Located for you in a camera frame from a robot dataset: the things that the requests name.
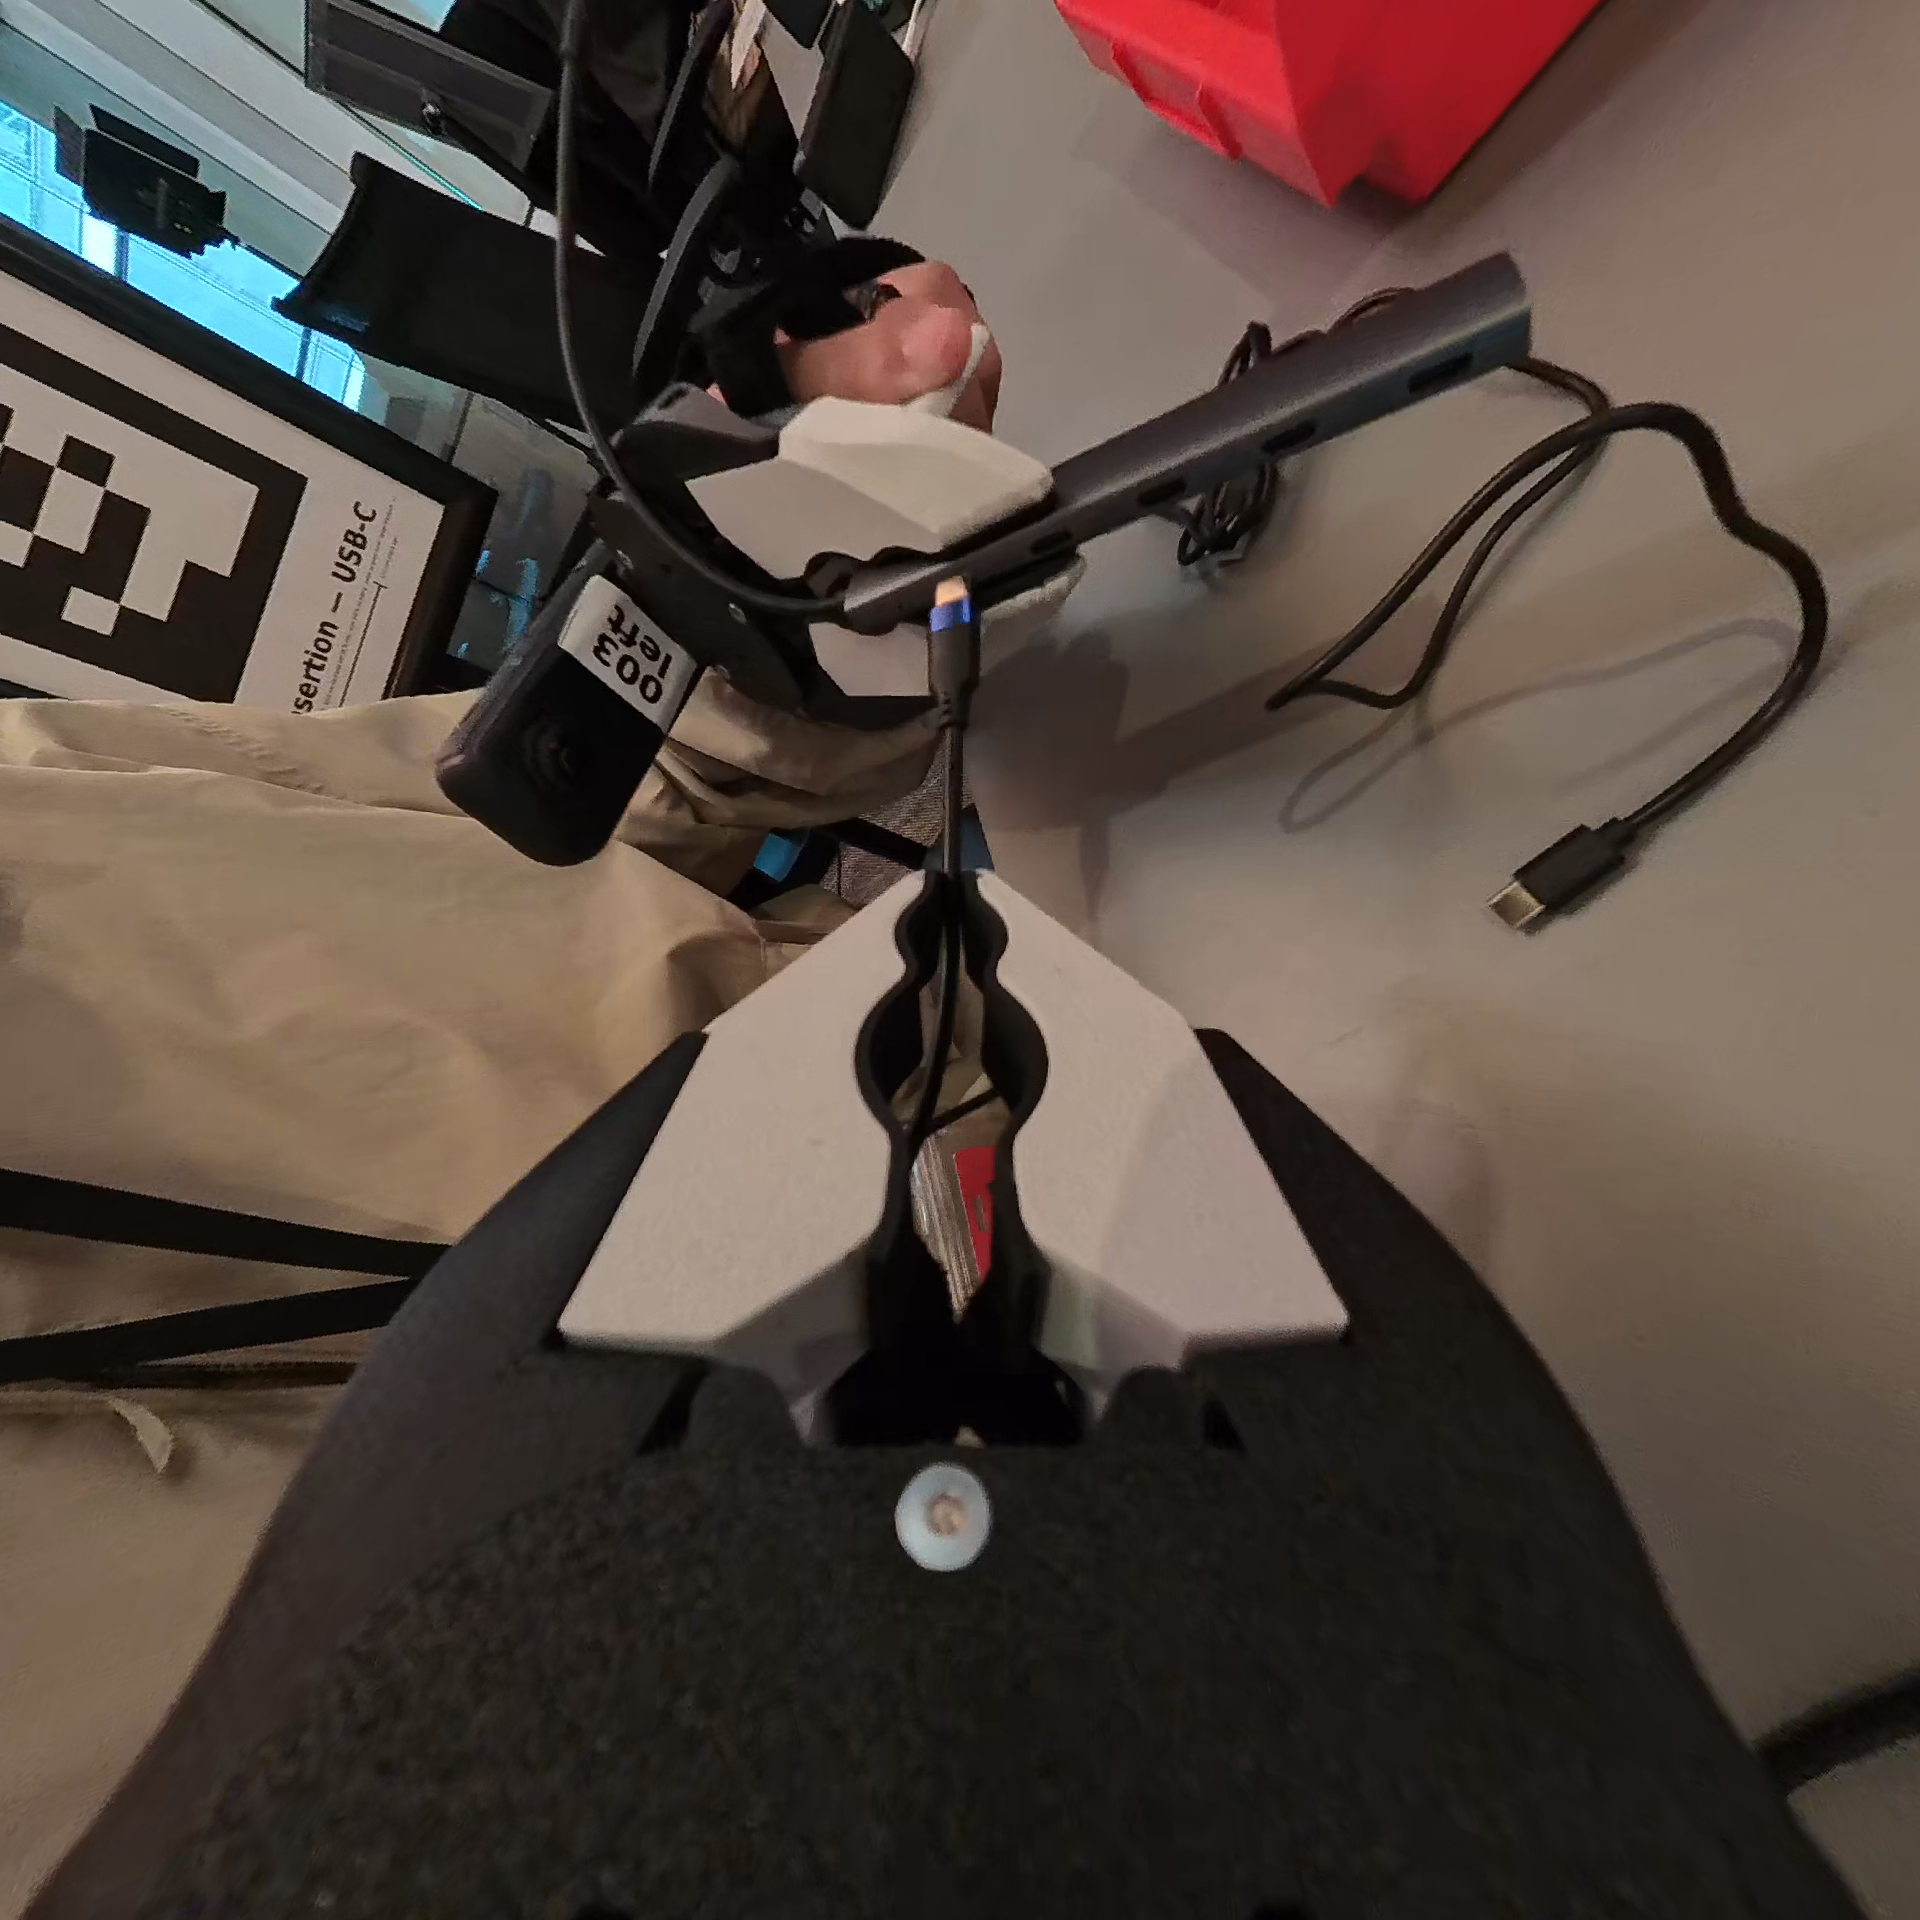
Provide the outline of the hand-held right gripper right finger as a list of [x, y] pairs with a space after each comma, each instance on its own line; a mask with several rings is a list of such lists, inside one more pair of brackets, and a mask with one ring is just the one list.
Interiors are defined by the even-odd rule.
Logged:
[[1352, 1323], [1188, 1022], [992, 872], [968, 877], [994, 1229], [1040, 1263], [1033, 1342], [1096, 1405], [1142, 1368]]

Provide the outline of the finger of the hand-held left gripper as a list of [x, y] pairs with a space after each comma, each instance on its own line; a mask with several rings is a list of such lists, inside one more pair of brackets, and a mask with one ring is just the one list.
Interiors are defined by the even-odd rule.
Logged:
[[820, 557], [936, 557], [1052, 500], [1036, 456], [915, 407], [824, 397], [803, 405], [772, 450], [685, 479], [712, 527], [772, 581]]
[[938, 583], [964, 579], [985, 639], [1024, 639], [1040, 634], [1089, 574], [1085, 555], [1053, 551], [1011, 567], [985, 567], [971, 555], [909, 555], [900, 551], [853, 563], [832, 557], [809, 576], [824, 596], [845, 594], [865, 605], [882, 587], [905, 576], [913, 596], [905, 619], [888, 630], [853, 630], [845, 624], [813, 619], [806, 645], [813, 667], [806, 672], [809, 706], [865, 706], [873, 701], [920, 701], [929, 693], [926, 643], [929, 611]]

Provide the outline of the person's left hand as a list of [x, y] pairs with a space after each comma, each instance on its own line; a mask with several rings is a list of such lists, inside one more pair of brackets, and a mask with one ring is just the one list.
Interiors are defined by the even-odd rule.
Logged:
[[907, 263], [869, 288], [869, 315], [819, 338], [774, 334], [786, 403], [844, 397], [907, 405], [950, 394], [948, 419], [994, 429], [1002, 350], [964, 276], [942, 258]]

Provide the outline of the framed marker poster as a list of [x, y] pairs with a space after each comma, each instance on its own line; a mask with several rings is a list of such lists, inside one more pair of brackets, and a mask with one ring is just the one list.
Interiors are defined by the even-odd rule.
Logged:
[[5, 695], [416, 691], [493, 490], [12, 219], [3, 253]]

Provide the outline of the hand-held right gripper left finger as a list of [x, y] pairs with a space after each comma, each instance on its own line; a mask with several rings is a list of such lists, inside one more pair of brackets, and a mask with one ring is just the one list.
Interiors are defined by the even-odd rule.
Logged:
[[898, 880], [698, 1038], [632, 1187], [560, 1309], [584, 1356], [706, 1359], [820, 1397], [865, 1356], [954, 1368], [942, 1268], [913, 1231], [897, 1112], [862, 1030], [902, 999], [921, 1061], [933, 875]]

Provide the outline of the black cable blue-ring plug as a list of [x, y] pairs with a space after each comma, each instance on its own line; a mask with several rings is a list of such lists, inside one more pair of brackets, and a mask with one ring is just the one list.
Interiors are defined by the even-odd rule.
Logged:
[[962, 927], [962, 852], [968, 813], [968, 735], [971, 706], [979, 685], [980, 614], [964, 579], [942, 581], [929, 612], [929, 693], [940, 720], [945, 743], [945, 821], [938, 852], [938, 871], [923, 871], [923, 883], [940, 898], [940, 1005], [933, 1038], [926, 1050], [926, 1067], [920, 1107], [909, 1122], [892, 1138], [893, 1157], [890, 1172], [909, 1180], [909, 1171], [933, 1131], [945, 1070], [954, 1046], [957, 1018], [957, 991], [964, 970]]

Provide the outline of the black office chair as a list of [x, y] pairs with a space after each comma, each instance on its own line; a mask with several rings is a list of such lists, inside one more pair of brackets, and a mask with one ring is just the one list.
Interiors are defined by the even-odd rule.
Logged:
[[[291, 322], [366, 359], [396, 364], [557, 424], [578, 424], [560, 352], [552, 236], [357, 154], [352, 196], [299, 284], [277, 298]], [[668, 228], [589, 171], [571, 317], [592, 410], [621, 428], [666, 384], [708, 388], [715, 373], [689, 336], [636, 379], [641, 322], [660, 272]]]

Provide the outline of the red plastic bin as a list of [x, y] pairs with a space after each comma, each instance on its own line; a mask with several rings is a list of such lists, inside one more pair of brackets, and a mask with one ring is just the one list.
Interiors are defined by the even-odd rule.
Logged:
[[1061, 3], [1093, 66], [1161, 124], [1331, 208], [1419, 205], [1595, 3]]

